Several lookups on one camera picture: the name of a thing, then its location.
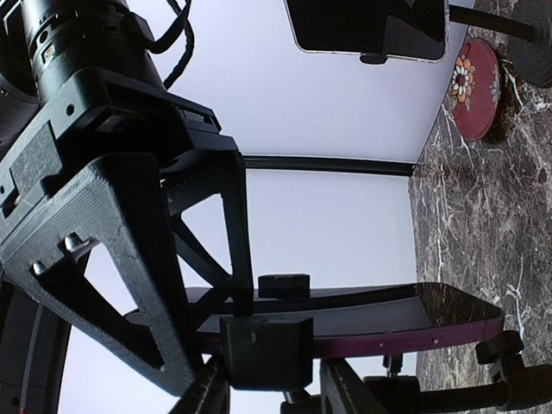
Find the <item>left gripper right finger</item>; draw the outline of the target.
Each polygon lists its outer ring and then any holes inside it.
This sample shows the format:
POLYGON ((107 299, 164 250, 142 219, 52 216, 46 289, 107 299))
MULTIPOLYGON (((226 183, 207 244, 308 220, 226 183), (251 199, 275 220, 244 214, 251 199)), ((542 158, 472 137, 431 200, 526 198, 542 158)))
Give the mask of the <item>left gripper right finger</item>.
POLYGON ((320 386, 322 413, 388 412, 344 359, 321 360, 320 386))

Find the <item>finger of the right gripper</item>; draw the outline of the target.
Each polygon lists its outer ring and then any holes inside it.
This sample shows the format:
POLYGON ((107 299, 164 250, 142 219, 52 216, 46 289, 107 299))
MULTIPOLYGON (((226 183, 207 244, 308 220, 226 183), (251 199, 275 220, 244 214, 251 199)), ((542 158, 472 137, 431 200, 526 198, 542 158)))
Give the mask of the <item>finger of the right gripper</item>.
POLYGON ((238 152, 167 177, 164 188, 176 253, 236 315, 253 313, 246 167, 238 152))
POLYGON ((15 210, 8 277, 163 391, 197 375, 197 347, 160 172, 150 154, 99 157, 15 210))

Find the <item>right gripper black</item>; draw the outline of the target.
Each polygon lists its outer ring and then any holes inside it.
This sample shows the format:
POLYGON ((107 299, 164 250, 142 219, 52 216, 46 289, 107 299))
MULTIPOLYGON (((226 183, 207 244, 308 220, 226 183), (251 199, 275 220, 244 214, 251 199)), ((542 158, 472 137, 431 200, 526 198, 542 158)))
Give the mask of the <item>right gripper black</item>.
POLYGON ((12 215, 40 182, 61 185, 103 154, 150 153, 173 173, 236 149, 211 109, 114 72, 84 69, 2 151, 1 213, 12 215))

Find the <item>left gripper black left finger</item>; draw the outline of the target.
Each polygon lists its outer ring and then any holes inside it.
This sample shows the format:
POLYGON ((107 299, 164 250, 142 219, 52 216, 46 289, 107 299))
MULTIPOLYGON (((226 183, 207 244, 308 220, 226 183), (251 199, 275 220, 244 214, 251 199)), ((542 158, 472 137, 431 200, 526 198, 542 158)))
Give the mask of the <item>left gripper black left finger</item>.
POLYGON ((212 355, 197 380, 169 414, 225 414, 230 411, 230 386, 223 357, 212 355))

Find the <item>black tall phone stand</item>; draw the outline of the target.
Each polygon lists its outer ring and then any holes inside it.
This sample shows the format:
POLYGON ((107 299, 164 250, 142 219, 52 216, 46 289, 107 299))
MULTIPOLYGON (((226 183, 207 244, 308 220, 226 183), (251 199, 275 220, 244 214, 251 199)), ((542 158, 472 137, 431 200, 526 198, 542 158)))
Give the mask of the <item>black tall phone stand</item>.
MULTIPOLYGON (((255 294, 263 298, 308 298, 312 289, 309 277, 303 274, 264 276, 253 293, 253 313, 255 294)), ((407 354, 343 359, 387 413, 454 413, 487 407, 516 411, 551 400, 551 367, 548 364, 530 367, 524 363, 521 355, 524 343, 517 331, 504 327, 491 340, 469 344, 475 346, 477 362, 490 369, 491 380, 486 385, 423 391, 416 376, 402 372, 407 354)), ((281 392, 284 400, 280 409, 284 413, 322 413, 320 362, 330 359, 223 358, 230 386, 281 392)))

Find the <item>pink phone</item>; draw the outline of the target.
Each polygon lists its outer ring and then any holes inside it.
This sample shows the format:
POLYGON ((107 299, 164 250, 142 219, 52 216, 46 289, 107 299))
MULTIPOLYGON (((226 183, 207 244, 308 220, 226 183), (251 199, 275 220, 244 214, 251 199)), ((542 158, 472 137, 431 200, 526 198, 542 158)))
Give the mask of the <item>pink phone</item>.
POLYGON ((235 317, 231 299, 214 305, 194 336, 204 354, 248 360, 343 359, 483 342, 505 313, 445 283, 314 288, 308 298, 254 295, 254 313, 235 317))

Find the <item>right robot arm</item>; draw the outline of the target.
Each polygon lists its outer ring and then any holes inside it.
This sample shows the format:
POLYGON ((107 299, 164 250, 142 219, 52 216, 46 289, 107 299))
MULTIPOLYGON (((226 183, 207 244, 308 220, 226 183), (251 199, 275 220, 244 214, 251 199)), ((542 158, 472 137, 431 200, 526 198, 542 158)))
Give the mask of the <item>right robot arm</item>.
POLYGON ((24 1, 40 110, 1 162, 1 265, 32 299, 172 395, 203 361, 186 260, 252 306, 245 166, 177 97, 124 1, 24 1))

